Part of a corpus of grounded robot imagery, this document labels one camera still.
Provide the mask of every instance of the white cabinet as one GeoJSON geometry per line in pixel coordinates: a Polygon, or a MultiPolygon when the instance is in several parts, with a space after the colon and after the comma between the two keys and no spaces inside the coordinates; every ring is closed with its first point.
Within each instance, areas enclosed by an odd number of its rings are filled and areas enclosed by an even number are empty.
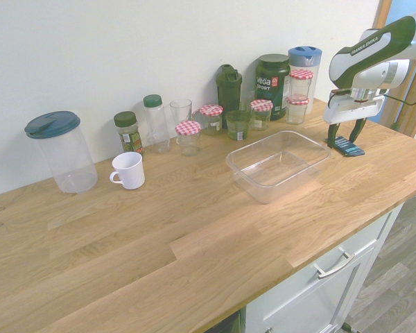
{"type": "Polygon", "coordinates": [[[245,333],[332,333],[342,326],[400,206],[246,307],[245,333]]]}

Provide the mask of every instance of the mug handle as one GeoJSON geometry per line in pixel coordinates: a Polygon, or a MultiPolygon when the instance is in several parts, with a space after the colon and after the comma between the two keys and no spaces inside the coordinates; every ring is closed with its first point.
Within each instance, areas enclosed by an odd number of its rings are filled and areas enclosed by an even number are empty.
{"type": "Polygon", "coordinates": [[[117,171],[114,171],[114,172],[112,172],[110,174],[110,180],[111,180],[111,182],[113,182],[114,184],[123,184],[121,182],[121,180],[114,180],[115,175],[119,175],[119,178],[120,178],[120,173],[118,173],[117,171]]]}

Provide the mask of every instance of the gray floor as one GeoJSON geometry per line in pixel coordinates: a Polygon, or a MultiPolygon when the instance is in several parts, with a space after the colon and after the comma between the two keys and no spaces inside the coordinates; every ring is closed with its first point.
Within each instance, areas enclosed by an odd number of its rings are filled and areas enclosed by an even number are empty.
{"type": "Polygon", "coordinates": [[[416,333],[416,197],[404,204],[346,321],[361,333],[416,333]]]}

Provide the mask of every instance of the white mug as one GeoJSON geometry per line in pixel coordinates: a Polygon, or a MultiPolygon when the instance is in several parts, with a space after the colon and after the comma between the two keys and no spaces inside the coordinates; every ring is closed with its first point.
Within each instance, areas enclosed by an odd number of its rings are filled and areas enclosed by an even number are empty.
{"type": "Polygon", "coordinates": [[[112,160],[112,167],[116,170],[110,175],[114,184],[122,184],[126,189],[138,189],[145,182],[144,166],[139,153],[128,151],[112,160]]]}

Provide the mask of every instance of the cabinet door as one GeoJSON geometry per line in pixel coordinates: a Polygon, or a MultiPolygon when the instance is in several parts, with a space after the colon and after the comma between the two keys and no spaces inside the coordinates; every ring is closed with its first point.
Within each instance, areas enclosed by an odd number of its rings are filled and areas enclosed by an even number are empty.
{"type": "Polygon", "coordinates": [[[339,328],[335,324],[337,313],[352,289],[352,282],[363,272],[373,247],[365,249],[345,268],[329,277],[319,280],[316,274],[315,283],[300,295],[264,316],[262,321],[246,322],[246,333],[335,332],[339,328]]]}

